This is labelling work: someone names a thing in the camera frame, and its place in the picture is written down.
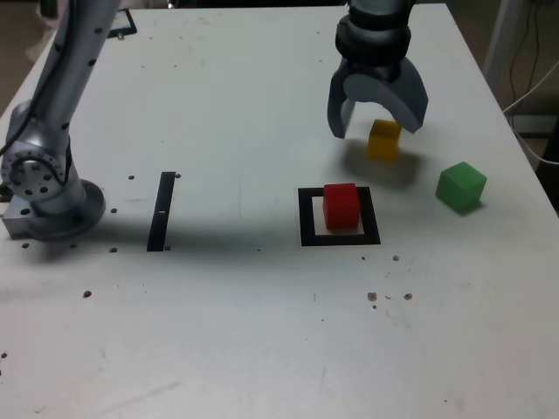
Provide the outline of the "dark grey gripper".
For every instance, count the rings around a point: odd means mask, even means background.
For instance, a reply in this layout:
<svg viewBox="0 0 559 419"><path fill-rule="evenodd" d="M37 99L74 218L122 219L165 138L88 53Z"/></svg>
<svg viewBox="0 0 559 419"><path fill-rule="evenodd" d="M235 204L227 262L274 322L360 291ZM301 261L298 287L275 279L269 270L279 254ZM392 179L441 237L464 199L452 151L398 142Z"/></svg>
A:
<svg viewBox="0 0 559 419"><path fill-rule="evenodd" d="M407 58L387 65L344 58L328 94L328 125L334 137L345 138L356 102L381 105L400 127L416 133L424 124L429 98L418 70Z"/></svg>

